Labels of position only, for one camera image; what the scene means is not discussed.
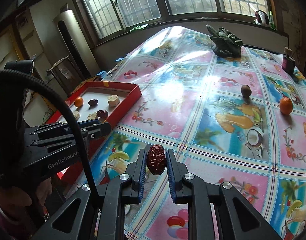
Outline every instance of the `red date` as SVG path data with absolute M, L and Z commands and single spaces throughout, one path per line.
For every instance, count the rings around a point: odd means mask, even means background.
M 153 145 L 147 154 L 146 164 L 149 171 L 154 175 L 161 175 L 166 167 L 166 157 L 162 145 Z

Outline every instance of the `orange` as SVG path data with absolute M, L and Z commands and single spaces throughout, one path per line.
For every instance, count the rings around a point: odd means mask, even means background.
M 290 98 L 281 98 L 280 100 L 280 111 L 282 114 L 291 114 L 293 110 L 293 104 Z
M 76 107 L 81 107 L 81 106 L 83 105 L 83 103 L 84 103 L 83 98 L 78 97 L 78 98 L 75 99 L 74 105 L 75 105 Z

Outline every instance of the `window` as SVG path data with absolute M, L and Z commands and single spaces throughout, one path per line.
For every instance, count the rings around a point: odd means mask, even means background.
M 269 12 L 266 0 L 82 0 L 102 41 L 141 23 L 221 17 L 253 22 L 257 10 Z

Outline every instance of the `table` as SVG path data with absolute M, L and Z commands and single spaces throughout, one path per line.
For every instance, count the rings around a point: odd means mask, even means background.
M 166 28 L 108 73 L 104 80 L 139 84 L 143 96 L 92 158 L 96 184 L 161 144 L 206 182 L 230 181 L 282 238 L 297 235 L 306 227 L 306 79 L 282 70 L 283 55 L 242 47 L 240 59 L 224 59 L 212 45 L 208 35 Z M 283 97 L 293 101 L 290 116 L 279 111 Z M 68 196 L 84 183 L 81 174 Z M 147 172 L 142 203 L 127 207 L 126 235 L 186 239 L 187 208 L 172 203 L 166 171 Z

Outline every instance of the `silver screw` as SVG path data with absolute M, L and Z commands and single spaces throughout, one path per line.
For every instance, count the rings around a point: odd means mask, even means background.
M 232 188 L 232 184 L 229 183 L 229 182 L 223 182 L 222 186 L 223 186 L 225 189 L 230 189 L 230 188 Z
M 186 173 L 184 175 L 184 178 L 191 180 L 191 179 L 194 179 L 194 175 L 192 173 Z
M 120 175 L 120 179 L 121 180 L 127 180 L 127 179 L 129 179 L 129 175 L 126 174 L 126 173 L 123 173 L 123 174 Z
M 91 189 L 91 188 L 89 187 L 88 184 L 84 184 L 84 185 L 82 186 L 82 190 L 88 191 L 88 190 L 90 190 L 90 189 Z

